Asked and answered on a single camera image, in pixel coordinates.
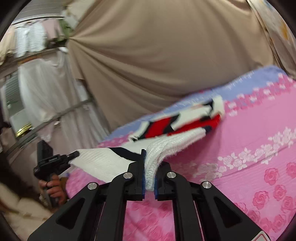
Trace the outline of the person's left hand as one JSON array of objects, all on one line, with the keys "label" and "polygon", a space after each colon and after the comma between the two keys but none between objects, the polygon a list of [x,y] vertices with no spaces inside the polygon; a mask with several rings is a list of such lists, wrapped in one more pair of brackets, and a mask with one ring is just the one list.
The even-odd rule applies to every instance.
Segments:
[{"label": "person's left hand", "polygon": [[49,181],[39,180],[41,195],[48,202],[50,208],[56,208],[63,205],[68,195],[66,193],[67,177],[59,177],[54,174]]}]

